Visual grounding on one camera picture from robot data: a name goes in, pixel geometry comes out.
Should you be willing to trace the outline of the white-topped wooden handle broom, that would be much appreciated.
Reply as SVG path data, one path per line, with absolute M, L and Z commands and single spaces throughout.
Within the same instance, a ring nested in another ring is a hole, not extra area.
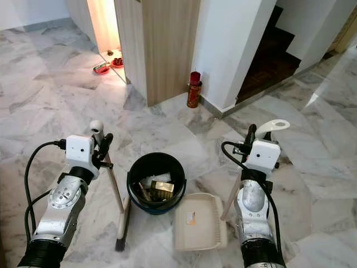
M 99 156 L 96 156 L 96 159 L 99 159 L 101 163 L 105 156 L 102 156 L 102 138 L 104 138 L 104 123 L 100 120 L 92 120 L 89 123 L 89 129 L 92 132 L 93 138 L 97 141 Z M 115 176 L 114 169 L 107 169 L 107 174 L 109 174 L 110 188 L 114 192 L 115 199 L 118 204 L 118 230 L 117 230 L 117 240 L 115 241 L 115 250 L 117 252 L 123 252 L 127 244 L 127 228 L 128 220 L 130 218 L 130 199 L 123 198 L 120 193 L 118 186 L 118 180 Z

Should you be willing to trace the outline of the cream long-handled dustpan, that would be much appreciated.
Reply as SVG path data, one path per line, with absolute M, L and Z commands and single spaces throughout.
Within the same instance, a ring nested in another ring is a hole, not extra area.
M 271 133 L 285 130 L 290 123 L 275 119 L 257 127 L 255 140 L 271 140 Z M 221 151 L 237 164 L 242 173 L 230 190 L 229 200 L 222 202 L 214 194 L 193 193 L 176 207 L 174 220 L 174 245 L 179 252 L 195 252 L 223 248 L 227 245 L 227 216 L 231 208 L 237 210 L 237 223 L 242 243 L 254 240 L 270 240 L 278 253 L 282 252 L 279 216 L 271 192 L 271 174 L 249 169 L 234 154 L 232 141 L 224 141 Z M 278 168 L 278 161 L 273 170 Z

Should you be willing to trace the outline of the black plastic bucket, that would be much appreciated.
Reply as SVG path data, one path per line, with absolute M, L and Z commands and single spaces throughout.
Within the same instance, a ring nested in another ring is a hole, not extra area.
M 162 202 L 152 202 L 141 194 L 140 183 L 153 175 L 170 174 L 174 185 L 171 198 Z M 133 163 L 127 173 L 128 194 L 134 205 L 151 215 L 162 215 L 177 206 L 186 191 L 187 179 L 180 161 L 171 154 L 154 151 L 141 156 Z

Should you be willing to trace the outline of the white crumpled paper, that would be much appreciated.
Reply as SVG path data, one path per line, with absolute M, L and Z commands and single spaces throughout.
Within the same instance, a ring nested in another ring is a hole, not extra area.
M 171 181 L 171 174 L 165 173 L 165 174 L 161 174 L 161 175 L 151 175 L 151 176 L 148 176 L 148 177 L 146 177 L 144 179 L 141 179 L 141 184 L 143 185 L 144 188 L 151 188 L 152 187 L 152 183 L 154 181 L 170 182 Z

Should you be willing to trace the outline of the gold foil box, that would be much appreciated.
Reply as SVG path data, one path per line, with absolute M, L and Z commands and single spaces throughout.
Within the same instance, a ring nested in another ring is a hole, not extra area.
M 168 199 L 173 196 L 173 190 L 175 185 L 170 182 L 163 181 L 152 181 L 151 182 L 151 190 L 153 191 L 153 195 L 158 198 Z

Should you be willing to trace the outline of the red gold incense can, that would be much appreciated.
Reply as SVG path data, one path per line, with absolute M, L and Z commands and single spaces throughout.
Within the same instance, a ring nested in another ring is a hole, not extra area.
M 203 83 L 197 82 L 194 84 L 189 84 L 189 93 L 187 97 L 187 107 L 195 109 L 200 103 L 200 92 L 202 89 Z

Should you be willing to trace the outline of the dark wooden staircase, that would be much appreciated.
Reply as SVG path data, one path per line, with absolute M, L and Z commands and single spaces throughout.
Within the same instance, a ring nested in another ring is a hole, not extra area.
M 277 27 L 283 8 L 275 6 L 266 25 L 257 53 L 237 95 L 240 103 L 293 75 L 301 59 L 289 54 L 295 35 Z

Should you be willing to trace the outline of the red plate with silver packet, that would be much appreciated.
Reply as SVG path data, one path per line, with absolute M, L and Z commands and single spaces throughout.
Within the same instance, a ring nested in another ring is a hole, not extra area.
M 93 72 L 98 75 L 104 75 L 109 73 L 112 69 L 112 65 L 109 62 L 103 62 L 101 64 L 97 64 L 93 67 Z

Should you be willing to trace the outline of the light wooden cabinet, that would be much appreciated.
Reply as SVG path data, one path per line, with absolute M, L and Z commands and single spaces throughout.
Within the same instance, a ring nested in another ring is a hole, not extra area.
M 64 0 L 70 18 L 149 106 L 188 90 L 201 0 Z M 114 51 L 108 56 L 107 51 Z

